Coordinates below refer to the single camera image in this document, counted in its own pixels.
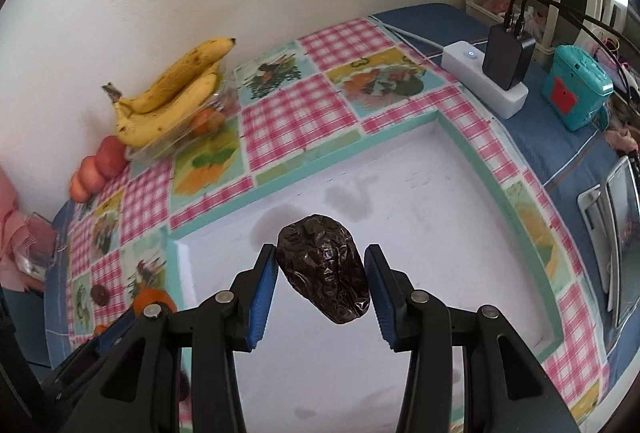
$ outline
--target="plastic bag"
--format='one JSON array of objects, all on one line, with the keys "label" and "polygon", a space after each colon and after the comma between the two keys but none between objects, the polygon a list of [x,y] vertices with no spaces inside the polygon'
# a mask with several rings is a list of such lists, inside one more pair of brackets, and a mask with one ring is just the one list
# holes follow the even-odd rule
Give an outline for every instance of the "plastic bag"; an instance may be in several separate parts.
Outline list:
[{"label": "plastic bag", "polygon": [[510,0],[487,0],[482,4],[482,8],[493,14],[504,14],[509,9]]},{"label": "plastic bag", "polygon": [[524,13],[524,29],[541,43],[545,35],[545,27],[546,16],[538,14],[533,7],[528,7]]},{"label": "plastic bag", "polygon": [[339,222],[314,214],[283,227],[276,258],[291,286],[339,325],[369,308],[360,254]]}]

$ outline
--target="blue bed sheet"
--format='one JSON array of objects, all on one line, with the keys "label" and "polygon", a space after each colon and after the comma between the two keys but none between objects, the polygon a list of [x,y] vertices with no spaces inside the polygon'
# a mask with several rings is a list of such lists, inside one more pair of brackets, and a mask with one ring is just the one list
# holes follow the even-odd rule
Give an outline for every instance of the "blue bed sheet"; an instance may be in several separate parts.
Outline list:
[{"label": "blue bed sheet", "polygon": [[[462,10],[446,4],[407,7],[377,14],[375,17],[443,46],[466,40],[484,50],[482,42],[486,41],[489,33],[487,26]],[[436,48],[416,40],[407,40],[439,63]],[[640,309],[635,310],[622,331],[612,329],[596,256],[578,209],[577,197],[600,183],[618,158],[607,145],[602,133],[592,124],[575,132],[564,128],[540,95],[545,79],[546,71],[532,63],[524,79],[529,88],[524,107],[502,123],[540,181],[546,183],[549,196],[578,245],[598,302],[605,344],[613,344],[617,340],[609,354],[609,387],[612,387],[640,347]]]},{"label": "blue bed sheet", "polygon": [[[53,227],[66,236],[69,222],[73,219],[74,203],[68,200],[53,220]],[[44,289],[44,324],[51,368],[56,369],[73,351],[69,343],[66,325],[66,267],[69,250],[65,243],[56,251],[55,263],[47,270]]]}]

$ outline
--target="banana stem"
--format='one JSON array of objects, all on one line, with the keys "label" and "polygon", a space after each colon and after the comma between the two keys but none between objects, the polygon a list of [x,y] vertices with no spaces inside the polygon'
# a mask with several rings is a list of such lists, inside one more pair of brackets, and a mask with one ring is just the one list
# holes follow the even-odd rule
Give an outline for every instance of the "banana stem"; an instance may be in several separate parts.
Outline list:
[{"label": "banana stem", "polygon": [[122,97],[122,92],[118,90],[113,84],[108,82],[102,86],[102,89],[109,95],[111,102],[118,102]]}]

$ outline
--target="white cable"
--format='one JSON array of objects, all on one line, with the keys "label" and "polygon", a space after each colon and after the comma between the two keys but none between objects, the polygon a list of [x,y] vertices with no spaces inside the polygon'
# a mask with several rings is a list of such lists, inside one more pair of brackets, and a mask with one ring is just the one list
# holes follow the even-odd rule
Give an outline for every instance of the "white cable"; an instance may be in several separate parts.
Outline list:
[{"label": "white cable", "polygon": [[571,157],[571,158],[566,162],[566,164],[565,164],[564,166],[562,166],[558,171],[556,171],[553,175],[551,175],[551,176],[549,177],[549,180],[547,180],[544,184],[542,184],[542,187],[546,188],[546,185],[547,185],[551,180],[553,180],[553,179],[554,179],[554,178],[556,178],[559,174],[561,174],[561,172],[562,172],[562,171],[564,171],[564,169],[565,169],[569,164],[571,164],[571,162],[573,162],[573,161],[574,161],[574,159],[575,159],[578,155],[580,155],[580,152],[584,149],[584,147],[585,147],[585,146],[587,146],[587,144],[588,144],[588,143],[590,143],[590,142],[591,142],[591,140],[593,140],[593,138],[594,138],[597,134],[598,134],[598,130],[596,130],[596,131],[595,131],[595,133],[594,133],[593,135],[591,135],[591,136],[590,136],[590,137],[589,137],[589,138],[584,142],[584,144],[582,144],[582,145],[580,146],[580,149],[578,149],[578,151],[576,151],[576,152],[575,152],[574,156],[572,156],[572,157]]},{"label": "white cable", "polygon": [[428,45],[431,45],[432,47],[435,47],[438,50],[444,50],[444,47],[442,45],[439,45],[436,42],[431,41],[430,39],[423,38],[422,36],[417,36],[416,34],[412,34],[411,32],[407,32],[406,30],[402,30],[402,29],[400,29],[398,27],[395,27],[393,25],[389,25],[388,23],[385,23],[385,22],[380,21],[380,20],[378,20],[378,22],[384,28],[388,28],[389,30],[393,30],[394,32],[398,32],[399,34],[402,34],[403,36],[407,36],[408,38],[415,39],[416,41],[421,41],[423,43],[427,43]]}]

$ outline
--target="black charger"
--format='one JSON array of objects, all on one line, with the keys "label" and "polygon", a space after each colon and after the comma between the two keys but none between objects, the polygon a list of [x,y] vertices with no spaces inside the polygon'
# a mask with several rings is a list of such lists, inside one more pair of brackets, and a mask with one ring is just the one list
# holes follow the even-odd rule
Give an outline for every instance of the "black charger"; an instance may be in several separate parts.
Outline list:
[{"label": "black charger", "polygon": [[510,28],[494,25],[489,30],[482,71],[503,90],[522,82],[536,48],[534,37],[525,32],[515,35]]}]

